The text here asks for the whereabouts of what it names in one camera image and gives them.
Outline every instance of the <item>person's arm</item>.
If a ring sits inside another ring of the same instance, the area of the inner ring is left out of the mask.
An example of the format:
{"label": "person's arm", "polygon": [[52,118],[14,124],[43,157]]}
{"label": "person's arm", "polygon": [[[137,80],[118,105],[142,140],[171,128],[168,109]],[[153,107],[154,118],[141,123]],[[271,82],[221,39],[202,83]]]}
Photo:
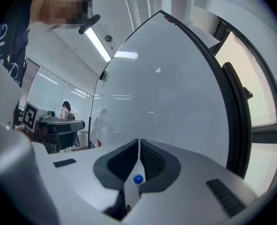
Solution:
{"label": "person's arm", "polygon": [[64,119],[65,119],[65,111],[62,109],[59,121],[64,121]]}

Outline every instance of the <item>white curved panel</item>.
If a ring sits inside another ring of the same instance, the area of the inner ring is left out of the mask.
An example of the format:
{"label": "white curved panel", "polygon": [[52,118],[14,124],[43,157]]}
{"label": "white curved panel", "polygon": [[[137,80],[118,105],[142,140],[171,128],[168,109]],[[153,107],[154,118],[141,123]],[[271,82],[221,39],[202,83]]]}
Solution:
{"label": "white curved panel", "polygon": [[195,43],[163,14],[140,27],[105,70],[91,113],[95,146],[97,139],[110,146],[145,138],[226,165],[229,128],[217,80]]}

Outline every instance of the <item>blue button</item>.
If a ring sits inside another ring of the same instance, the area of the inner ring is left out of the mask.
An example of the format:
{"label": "blue button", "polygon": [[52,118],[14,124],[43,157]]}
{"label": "blue button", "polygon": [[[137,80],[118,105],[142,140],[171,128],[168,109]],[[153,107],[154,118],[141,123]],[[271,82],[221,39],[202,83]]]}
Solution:
{"label": "blue button", "polygon": [[141,184],[143,182],[143,177],[140,174],[137,174],[133,177],[133,181],[136,184]]}

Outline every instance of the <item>person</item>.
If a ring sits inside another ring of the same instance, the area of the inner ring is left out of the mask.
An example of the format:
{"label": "person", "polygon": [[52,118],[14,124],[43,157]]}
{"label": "person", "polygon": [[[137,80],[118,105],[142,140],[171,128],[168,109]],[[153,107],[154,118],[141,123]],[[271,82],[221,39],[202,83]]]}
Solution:
{"label": "person", "polygon": [[[88,17],[91,0],[18,0],[0,23],[0,62],[15,82],[22,87],[27,68],[28,33],[31,26],[75,25]],[[18,105],[14,124],[18,121]]]}
{"label": "person", "polygon": [[62,110],[61,110],[59,121],[67,121],[67,118],[70,112],[71,112],[71,105],[69,104],[68,101],[65,101],[62,104]]}

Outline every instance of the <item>woman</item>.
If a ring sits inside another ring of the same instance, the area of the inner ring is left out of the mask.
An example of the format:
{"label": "woman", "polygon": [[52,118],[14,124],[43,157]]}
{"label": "woman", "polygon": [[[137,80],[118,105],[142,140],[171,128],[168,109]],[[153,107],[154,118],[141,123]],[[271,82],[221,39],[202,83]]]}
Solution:
{"label": "woman", "polygon": [[66,121],[70,111],[71,111],[71,105],[69,104],[68,101],[65,101],[62,104],[62,110],[61,110],[59,121]]}

